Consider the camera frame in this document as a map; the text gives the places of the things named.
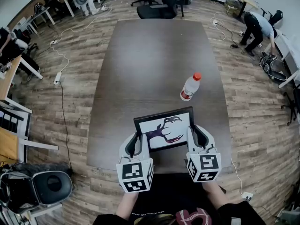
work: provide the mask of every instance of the wooden floor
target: wooden floor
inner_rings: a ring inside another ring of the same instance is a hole
[[[70,58],[61,82],[75,189],[63,203],[62,211],[55,212],[53,217],[40,217],[39,224],[92,224],[98,214],[114,213],[118,206],[122,189],[116,173],[87,166],[86,152],[90,112],[105,51],[118,20],[138,19],[136,8],[130,7],[132,1],[110,3],[113,9],[109,15],[98,18],[82,32],[65,32],[62,41],[55,45],[60,53]],[[184,20],[201,22],[209,38],[223,38],[210,24],[215,12],[226,11],[222,5],[208,0],[193,0],[184,11]],[[245,29],[245,25],[226,14],[216,14],[216,17],[222,18],[225,26],[233,31],[235,41],[239,42],[238,33]],[[95,18],[89,16],[83,20],[81,11],[77,11],[75,18],[64,18],[55,26],[51,25],[52,29],[39,26],[38,35],[32,36],[32,41],[37,42],[40,48],[35,60],[44,78],[32,78],[28,84],[16,89],[16,93],[20,101],[33,110],[31,139],[58,145],[60,149],[29,149],[31,162],[68,162],[61,87],[53,84],[66,61],[56,52],[44,50],[51,40],[58,37],[57,33],[67,28],[81,29]],[[224,33],[224,41],[210,40],[210,44],[225,90],[232,160],[243,181],[242,191],[254,193],[251,205],[264,206],[276,215],[291,194],[292,184],[299,178],[299,125],[297,121],[286,125],[289,110],[280,109],[285,103],[283,91],[268,78],[257,60],[241,54],[239,49],[231,49],[231,34],[226,30]],[[228,191],[230,198],[240,198],[240,181],[233,166],[219,176],[218,182]],[[269,212],[263,208],[255,210],[267,224],[274,223],[275,219]]]

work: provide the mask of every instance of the person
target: person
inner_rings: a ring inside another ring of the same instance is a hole
[[[84,2],[83,4],[80,3],[81,0],[78,1],[78,3],[80,4],[80,7],[82,9],[82,11],[84,12],[84,15],[85,16],[88,16],[89,15],[89,11],[86,7],[86,5],[88,4],[89,5],[89,8],[90,8],[90,12],[92,13],[92,15],[95,15],[99,12],[99,8],[96,8],[95,5],[94,5],[94,1],[93,0],[87,0],[86,2]]]
[[[264,225],[247,201],[231,202],[215,182],[194,183],[185,173],[155,174],[150,191],[124,194],[116,213],[93,225]]]
[[[15,59],[19,55],[32,66],[32,68],[40,73],[38,64],[23,53],[28,48],[28,45],[22,40],[16,38],[15,34],[9,30],[9,28],[0,29],[0,63],[6,65],[11,60]],[[27,74],[27,81],[31,80],[32,72],[20,63],[19,68]]]
[[[250,37],[251,33],[254,36],[254,40],[246,48],[246,52],[251,56],[254,56],[252,50],[258,46],[263,41],[263,34],[269,38],[271,43],[271,54],[275,54],[275,37],[277,32],[272,27],[272,25],[265,19],[263,16],[254,13],[247,12],[244,15],[245,25],[247,26],[246,32],[243,39],[241,40],[241,45],[247,45],[247,40]]]

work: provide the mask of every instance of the dark wooden table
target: dark wooden table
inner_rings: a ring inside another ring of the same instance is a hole
[[[180,92],[194,72],[199,90],[184,102]],[[193,106],[194,121],[209,131],[230,166],[231,138],[221,76],[199,22],[118,21],[101,68],[91,112],[87,164],[116,170],[119,148],[135,132],[133,118]],[[157,173],[187,173],[186,146],[153,152]]]

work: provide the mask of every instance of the desk leg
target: desk leg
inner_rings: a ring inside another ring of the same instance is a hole
[[[52,19],[50,13],[48,11],[45,11],[45,13],[47,14],[48,18],[50,19],[50,21],[52,22],[53,25],[55,25],[54,20]]]
[[[294,79],[298,75],[300,75],[300,70],[298,70],[295,73],[293,73],[285,82],[283,82],[282,84],[280,84],[278,87],[282,88],[283,86],[286,86],[292,79]]]
[[[22,109],[23,111],[27,112],[27,113],[32,113],[32,110],[28,109],[27,107],[24,107],[18,103],[16,103],[15,101],[9,99],[9,98],[5,98],[5,101],[7,101],[8,103],[11,103],[13,106],[16,106],[20,109]]]
[[[65,4],[66,4],[67,8],[69,9],[69,12],[70,12],[71,16],[74,17],[74,13],[72,11],[72,8],[70,7],[70,4],[69,4],[68,0],[64,0],[64,1],[65,1]]]
[[[35,33],[35,34],[38,34],[38,32],[36,31],[36,29],[32,26],[32,24],[29,22],[28,25],[30,26],[30,28],[32,29],[32,31]]]
[[[243,3],[243,6],[242,6],[242,8],[240,10],[240,14],[238,15],[238,18],[242,17],[246,4],[247,4],[246,2]]]
[[[42,17],[44,23],[46,23],[47,21],[46,21],[46,19],[44,18],[43,14],[41,15],[41,17]]]
[[[32,66],[30,66],[29,64],[28,64],[28,62],[26,62],[23,58],[21,58],[21,63],[26,67],[26,68],[28,68],[35,76],[37,76],[39,79],[42,79],[43,78],[43,76],[41,75],[41,74],[39,74],[36,70],[34,70],[33,68],[32,68]]]

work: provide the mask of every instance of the bottle label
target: bottle label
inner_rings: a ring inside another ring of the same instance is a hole
[[[195,94],[194,92],[190,92],[190,91],[186,90],[186,86],[184,86],[183,90],[181,91],[181,96],[184,99],[188,99],[188,100],[190,100],[194,94]]]

